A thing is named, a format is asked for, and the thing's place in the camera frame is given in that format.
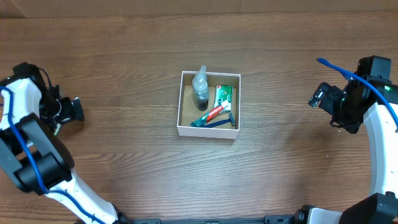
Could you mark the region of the blue disposable razor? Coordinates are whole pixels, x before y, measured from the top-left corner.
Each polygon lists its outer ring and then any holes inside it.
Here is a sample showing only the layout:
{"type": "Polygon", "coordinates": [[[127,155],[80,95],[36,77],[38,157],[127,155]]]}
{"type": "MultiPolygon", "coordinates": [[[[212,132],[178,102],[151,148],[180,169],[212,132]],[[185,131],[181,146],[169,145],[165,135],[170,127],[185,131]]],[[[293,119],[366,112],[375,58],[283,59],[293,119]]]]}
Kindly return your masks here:
{"type": "Polygon", "coordinates": [[[216,121],[214,123],[206,124],[206,125],[204,125],[204,128],[214,128],[214,127],[226,124],[226,123],[230,123],[232,126],[235,126],[236,122],[234,120],[232,112],[229,112],[228,116],[229,116],[228,119],[223,119],[223,120],[220,120],[220,121],[216,121]]]}

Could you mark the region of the green Dettol soap pack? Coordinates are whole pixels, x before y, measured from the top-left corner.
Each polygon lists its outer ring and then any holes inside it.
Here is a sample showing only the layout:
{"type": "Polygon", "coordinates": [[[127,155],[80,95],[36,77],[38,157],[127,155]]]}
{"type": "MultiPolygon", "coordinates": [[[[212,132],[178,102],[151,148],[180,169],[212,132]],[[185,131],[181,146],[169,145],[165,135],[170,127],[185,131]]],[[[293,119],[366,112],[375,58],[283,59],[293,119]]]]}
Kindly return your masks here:
{"type": "Polygon", "coordinates": [[[232,109],[233,86],[217,85],[215,89],[214,108],[218,113],[229,112],[232,109]]]}

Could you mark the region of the clear foam pump bottle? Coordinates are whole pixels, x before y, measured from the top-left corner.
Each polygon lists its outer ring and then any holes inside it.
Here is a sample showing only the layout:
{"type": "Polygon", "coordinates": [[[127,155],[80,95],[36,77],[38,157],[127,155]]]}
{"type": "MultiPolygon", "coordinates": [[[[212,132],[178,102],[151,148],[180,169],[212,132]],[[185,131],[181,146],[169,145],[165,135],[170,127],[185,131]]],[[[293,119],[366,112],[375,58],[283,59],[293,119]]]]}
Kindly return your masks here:
{"type": "Polygon", "coordinates": [[[206,65],[202,65],[192,80],[193,101],[200,111],[208,108],[209,88],[206,75],[206,65]]]}

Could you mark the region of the Colgate toothpaste tube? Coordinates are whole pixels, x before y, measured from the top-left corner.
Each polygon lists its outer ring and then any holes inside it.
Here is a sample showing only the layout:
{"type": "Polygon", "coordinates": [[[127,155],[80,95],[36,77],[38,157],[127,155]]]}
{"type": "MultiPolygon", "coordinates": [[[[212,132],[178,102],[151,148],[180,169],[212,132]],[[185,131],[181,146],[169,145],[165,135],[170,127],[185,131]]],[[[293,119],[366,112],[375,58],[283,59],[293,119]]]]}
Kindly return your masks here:
{"type": "Polygon", "coordinates": [[[219,105],[213,108],[211,111],[207,112],[201,118],[190,123],[190,126],[194,128],[203,128],[208,122],[217,117],[219,114],[224,113],[225,111],[226,108],[223,105],[219,105]]]}

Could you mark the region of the white green toothbrush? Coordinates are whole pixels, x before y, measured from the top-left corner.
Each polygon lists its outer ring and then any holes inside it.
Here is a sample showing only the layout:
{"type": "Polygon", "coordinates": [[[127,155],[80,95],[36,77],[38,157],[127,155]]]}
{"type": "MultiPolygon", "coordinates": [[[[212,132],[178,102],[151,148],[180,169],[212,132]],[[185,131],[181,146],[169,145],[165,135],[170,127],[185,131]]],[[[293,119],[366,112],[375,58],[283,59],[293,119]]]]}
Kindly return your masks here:
{"type": "Polygon", "coordinates": [[[57,124],[56,128],[54,129],[54,135],[56,136],[60,130],[60,128],[62,127],[61,124],[57,124]]]}

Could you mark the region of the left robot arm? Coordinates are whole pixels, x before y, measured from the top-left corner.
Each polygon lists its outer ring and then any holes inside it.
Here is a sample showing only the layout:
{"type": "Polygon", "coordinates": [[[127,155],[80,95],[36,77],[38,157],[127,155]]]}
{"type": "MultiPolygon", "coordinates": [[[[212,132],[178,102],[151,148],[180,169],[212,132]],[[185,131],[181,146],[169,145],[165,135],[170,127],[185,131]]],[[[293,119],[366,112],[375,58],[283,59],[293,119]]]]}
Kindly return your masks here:
{"type": "Polygon", "coordinates": [[[1,81],[1,97],[1,169],[17,188],[58,201],[84,223],[130,223],[80,178],[56,136],[61,125],[84,119],[79,98],[62,98],[57,86],[33,77],[1,81]]]}

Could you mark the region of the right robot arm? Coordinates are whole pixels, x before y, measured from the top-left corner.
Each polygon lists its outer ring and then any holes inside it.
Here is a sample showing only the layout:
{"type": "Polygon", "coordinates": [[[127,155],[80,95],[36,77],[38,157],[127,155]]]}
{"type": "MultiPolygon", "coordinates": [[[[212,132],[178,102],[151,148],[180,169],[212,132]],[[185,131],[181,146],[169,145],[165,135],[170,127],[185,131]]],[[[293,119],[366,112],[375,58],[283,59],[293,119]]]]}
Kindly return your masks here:
{"type": "Polygon", "coordinates": [[[304,205],[288,223],[392,223],[397,218],[397,86],[351,80],[340,90],[321,83],[308,103],[331,114],[331,123],[351,134],[365,126],[371,186],[367,198],[343,212],[304,205]]]}

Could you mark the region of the pink cardboard box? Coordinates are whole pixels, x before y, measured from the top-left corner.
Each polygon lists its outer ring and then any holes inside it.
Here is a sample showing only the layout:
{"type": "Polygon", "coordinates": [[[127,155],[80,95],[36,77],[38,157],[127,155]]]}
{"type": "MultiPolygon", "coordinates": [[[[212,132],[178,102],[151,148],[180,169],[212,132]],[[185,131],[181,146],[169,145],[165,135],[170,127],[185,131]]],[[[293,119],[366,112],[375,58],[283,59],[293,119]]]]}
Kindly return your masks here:
{"type": "Polygon", "coordinates": [[[183,71],[180,82],[180,96],[178,103],[177,129],[181,136],[236,139],[240,130],[241,118],[241,76],[233,73],[207,72],[207,80],[210,90],[208,111],[211,111],[215,103],[215,87],[217,85],[230,85],[234,88],[232,109],[235,125],[222,124],[214,128],[195,128],[190,126],[194,120],[206,114],[206,111],[197,109],[193,102],[192,80],[196,72],[183,71]]]}

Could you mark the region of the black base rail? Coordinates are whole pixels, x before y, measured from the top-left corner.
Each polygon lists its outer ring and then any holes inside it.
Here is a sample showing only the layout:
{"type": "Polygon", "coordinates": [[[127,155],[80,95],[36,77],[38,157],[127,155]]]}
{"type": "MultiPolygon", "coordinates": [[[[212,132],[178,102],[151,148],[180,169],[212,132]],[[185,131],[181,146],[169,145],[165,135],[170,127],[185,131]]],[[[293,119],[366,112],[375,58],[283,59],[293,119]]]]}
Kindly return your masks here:
{"type": "Polygon", "coordinates": [[[293,215],[266,215],[262,218],[213,218],[161,220],[159,218],[132,219],[132,224],[282,224],[292,223],[293,215]]]}

